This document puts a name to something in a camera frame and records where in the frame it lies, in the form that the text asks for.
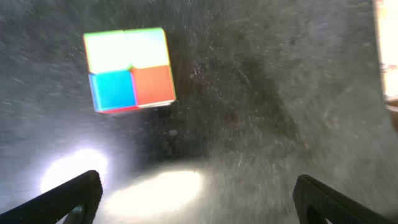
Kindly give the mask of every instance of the colorful cube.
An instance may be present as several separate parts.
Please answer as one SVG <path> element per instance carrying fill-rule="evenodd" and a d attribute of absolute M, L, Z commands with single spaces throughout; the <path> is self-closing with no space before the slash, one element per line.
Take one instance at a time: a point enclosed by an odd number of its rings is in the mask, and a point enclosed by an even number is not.
<path fill-rule="evenodd" d="M 175 101 L 163 29 L 97 32 L 84 40 L 95 111 L 117 113 Z"/>

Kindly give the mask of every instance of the black object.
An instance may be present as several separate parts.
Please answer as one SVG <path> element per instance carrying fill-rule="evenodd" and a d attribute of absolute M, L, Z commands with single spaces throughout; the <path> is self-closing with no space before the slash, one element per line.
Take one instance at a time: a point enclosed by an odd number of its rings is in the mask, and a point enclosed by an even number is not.
<path fill-rule="evenodd" d="M 78 177 L 0 215 L 0 223 L 93 223 L 103 190 L 95 170 Z"/>
<path fill-rule="evenodd" d="M 301 224 L 395 223 L 309 175 L 298 177 L 293 200 Z"/>

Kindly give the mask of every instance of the scratched surface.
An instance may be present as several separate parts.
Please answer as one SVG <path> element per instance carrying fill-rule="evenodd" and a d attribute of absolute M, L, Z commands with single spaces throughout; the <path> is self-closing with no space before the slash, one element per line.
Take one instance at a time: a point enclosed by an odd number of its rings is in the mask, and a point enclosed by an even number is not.
<path fill-rule="evenodd" d="M 96 114 L 82 34 L 158 26 L 178 101 Z M 375 36 L 370 1 L 0 1 L 0 212 L 89 147 L 108 160 L 96 223 L 138 222 L 106 201 L 159 164 L 194 166 L 201 191 L 140 223 L 298 223 L 304 173 L 395 213 L 398 140 Z"/>

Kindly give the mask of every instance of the red square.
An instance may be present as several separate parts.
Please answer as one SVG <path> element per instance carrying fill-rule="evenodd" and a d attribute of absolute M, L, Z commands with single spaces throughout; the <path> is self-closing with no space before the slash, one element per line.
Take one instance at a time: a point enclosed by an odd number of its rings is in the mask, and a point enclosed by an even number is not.
<path fill-rule="evenodd" d="M 155 106 L 175 100 L 170 65 L 131 70 L 138 106 Z"/>

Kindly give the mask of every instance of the dark tabletop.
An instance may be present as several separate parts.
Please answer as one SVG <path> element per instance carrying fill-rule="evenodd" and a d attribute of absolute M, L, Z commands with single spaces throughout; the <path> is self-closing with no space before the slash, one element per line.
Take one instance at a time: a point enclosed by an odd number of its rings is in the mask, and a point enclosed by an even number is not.
<path fill-rule="evenodd" d="M 95 223 L 298 223 L 300 174 L 398 212 L 373 19 L 360 0 L 0 1 L 0 212 L 82 149 L 108 165 Z M 82 35 L 142 27 L 166 31 L 178 100 L 95 113 Z M 175 169 L 201 182 L 178 209 L 108 207 L 138 177 Z"/>

